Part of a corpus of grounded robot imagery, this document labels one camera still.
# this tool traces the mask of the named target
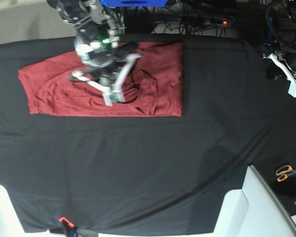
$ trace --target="folded red t-shirt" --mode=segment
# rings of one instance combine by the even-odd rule
[[[141,42],[127,77],[124,103],[106,106],[102,93],[68,76],[85,65],[68,52],[19,70],[31,114],[84,117],[181,116],[183,111],[182,43]]]

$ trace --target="blue box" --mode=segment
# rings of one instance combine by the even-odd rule
[[[160,6],[164,7],[168,0],[100,0],[104,6]]]

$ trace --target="scissors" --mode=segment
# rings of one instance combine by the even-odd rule
[[[279,168],[275,172],[275,174],[277,176],[277,182],[282,182],[291,177],[292,175],[295,175],[296,169],[293,169],[290,165],[284,165],[281,168]]]

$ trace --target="red shirt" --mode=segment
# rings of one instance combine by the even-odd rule
[[[104,104],[102,93],[68,76],[85,65],[68,52],[19,70],[30,114],[84,117],[181,116],[182,43],[141,42],[138,59],[124,85],[125,103]]]

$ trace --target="black fabric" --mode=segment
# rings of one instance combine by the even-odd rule
[[[73,50],[73,39],[0,45],[0,184],[27,232],[65,215],[100,233],[212,232],[224,195],[254,164],[290,214],[296,177],[296,99],[267,81],[261,52],[237,39],[132,35],[184,42],[184,116],[70,118],[29,115],[18,69]]]

